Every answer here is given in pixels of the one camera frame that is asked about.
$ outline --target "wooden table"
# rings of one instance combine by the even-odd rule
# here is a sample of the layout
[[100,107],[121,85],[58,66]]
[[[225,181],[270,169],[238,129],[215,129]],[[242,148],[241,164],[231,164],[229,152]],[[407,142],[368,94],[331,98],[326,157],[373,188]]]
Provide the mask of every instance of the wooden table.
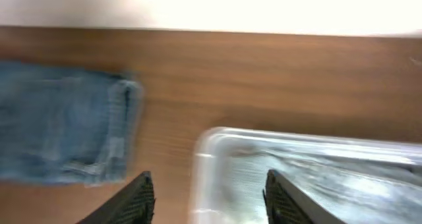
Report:
[[[129,178],[156,190],[154,224],[188,220],[193,148],[213,126],[422,142],[422,40],[0,28],[3,59],[139,72]],[[75,223],[123,184],[0,184],[0,223]]]

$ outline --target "white wall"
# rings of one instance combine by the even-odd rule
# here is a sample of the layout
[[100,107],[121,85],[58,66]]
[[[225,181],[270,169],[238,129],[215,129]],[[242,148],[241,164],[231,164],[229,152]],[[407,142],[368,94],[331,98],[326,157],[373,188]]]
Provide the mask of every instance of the white wall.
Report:
[[422,0],[0,0],[0,24],[422,37]]

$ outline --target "transparent container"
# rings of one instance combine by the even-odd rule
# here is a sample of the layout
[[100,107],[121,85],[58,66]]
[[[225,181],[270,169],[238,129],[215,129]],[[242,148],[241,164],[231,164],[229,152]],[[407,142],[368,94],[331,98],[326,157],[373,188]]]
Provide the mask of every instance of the transparent container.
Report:
[[213,128],[195,151],[190,223],[268,223],[269,169],[346,223],[414,223],[421,165],[420,144]]

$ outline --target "jeans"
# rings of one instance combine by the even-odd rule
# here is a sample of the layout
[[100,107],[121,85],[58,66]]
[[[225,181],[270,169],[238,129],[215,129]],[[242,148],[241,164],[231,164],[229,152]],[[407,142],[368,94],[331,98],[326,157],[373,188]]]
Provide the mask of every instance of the jeans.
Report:
[[120,75],[0,62],[0,179],[123,180],[140,93]]

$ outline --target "plastic container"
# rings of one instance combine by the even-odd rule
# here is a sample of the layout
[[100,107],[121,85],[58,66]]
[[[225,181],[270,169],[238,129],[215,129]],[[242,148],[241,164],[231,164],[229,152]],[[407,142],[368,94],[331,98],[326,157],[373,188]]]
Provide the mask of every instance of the plastic container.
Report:
[[[298,164],[298,172],[294,173],[291,166],[286,166],[285,161],[294,161],[294,164]],[[213,128],[200,137],[195,151],[190,223],[267,223],[262,190],[268,170],[285,170],[297,182],[301,182],[301,178],[306,181],[311,174],[300,172],[307,171],[309,168],[309,166],[300,167],[302,161],[311,166],[314,161],[318,165],[320,161],[323,161],[323,165],[326,165],[325,168],[328,170],[334,164],[336,167],[333,169],[336,172],[342,169],[347,169],[352,173],[358,171],[358,173],[364,174],[364,179],[360,177],[358,181],[367,180],[368,176],[376,176],[383,177],[382,181],[384,178],[404,179],[406,184],[411,186],[422,184],[422,175],[419,176],[419,167],[422,165],[422,147],[419,144],[240,128]],[[394,170],[392,175],[388,172],[390,169]],[[313,180],[325,182],[321,181],[321,177]],[[381,194],[374,193],[381,189],[371,185],[373,184],[363,186],[372,188],[371,195],[378,198],[377,202],[385,202],[379,198]],[[338,187],[334,187],[332,191],[349,192],[348,189],[336,190],[336,188]],[[389,198],[387,202],[391,202],[391,199],[396,200],[397,196],[392,196],[391,190],[387,191],[390,191],[386,194],[389,196],[383,196]],[[417,189],[412,192],[419,195],[419,191]]]

